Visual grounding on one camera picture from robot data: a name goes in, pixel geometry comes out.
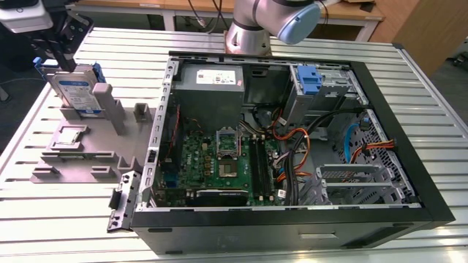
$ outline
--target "metal bracket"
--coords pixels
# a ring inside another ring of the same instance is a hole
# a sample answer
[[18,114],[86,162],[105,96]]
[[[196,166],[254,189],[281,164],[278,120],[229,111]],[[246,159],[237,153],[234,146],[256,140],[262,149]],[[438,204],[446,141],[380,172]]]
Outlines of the metal bracket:
[[138,194],[141,174],[136,171],[125,173],[117,189],[113,189],[109,208],[112,209],[108,233],[132,232],[130,222]]

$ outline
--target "green circuit board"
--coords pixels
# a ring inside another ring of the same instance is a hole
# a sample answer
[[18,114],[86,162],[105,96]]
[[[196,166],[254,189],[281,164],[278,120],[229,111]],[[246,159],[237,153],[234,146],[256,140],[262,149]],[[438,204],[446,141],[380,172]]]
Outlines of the green circuit board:
[[[233,136],[220,137],[220,150],[233,149],[236,143]],[[274,140],[265,141],[265,150],[268,153],[277,151]],[[165,191],[166,199],[172,200],[170,206],[184,205],[180,198],[185,189],[200,188],[248,191],[248,205],[250,206],[276,204],[274,200],[265,199],[260,201],[253,198],[248,137],[241,137],[240,155],[237,160],[234,160],[217,159],[216,136],[188,135],[182,144],[181,170],[177,176],[173,176],[173,180],[177,181],[172,184],[174,187],[168,188]],[[270,179],[270,188],[273,188],[273,178]]]

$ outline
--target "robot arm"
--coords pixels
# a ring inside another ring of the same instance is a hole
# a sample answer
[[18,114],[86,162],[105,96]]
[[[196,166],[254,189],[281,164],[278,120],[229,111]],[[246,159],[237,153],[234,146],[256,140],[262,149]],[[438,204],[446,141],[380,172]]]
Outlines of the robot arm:
[[225,50],[233,54],[266,55],[269,34],[285,44],[297,44],[320,19],[313,0],[236,0]]
[[73,72],[73,55],[92,29],[90,18],[66,10],[78,0],[1,0],[0,22],[25,35],[40,55],[56,59],[64,71]]

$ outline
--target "slotted aluminum table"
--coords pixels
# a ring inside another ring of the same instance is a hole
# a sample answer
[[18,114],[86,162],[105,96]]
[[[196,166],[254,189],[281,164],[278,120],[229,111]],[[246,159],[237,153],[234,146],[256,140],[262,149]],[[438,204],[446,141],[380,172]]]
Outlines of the slotted aluminum table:
[[[178,262],[461,262],[468,258],[468,132],[404,50],[390,44],[272,39],[274,56],[366,63],[456,221],[369,250],[154,255],[134,233],[106,234],[114,184],[33,184],[30,171],[61,113],[49,85],[0,157],[0,262],[170,260]],[[222,52],[222,35],[94,28],[74,58],[102,66],[124,106],[157,103],[169,50]]]

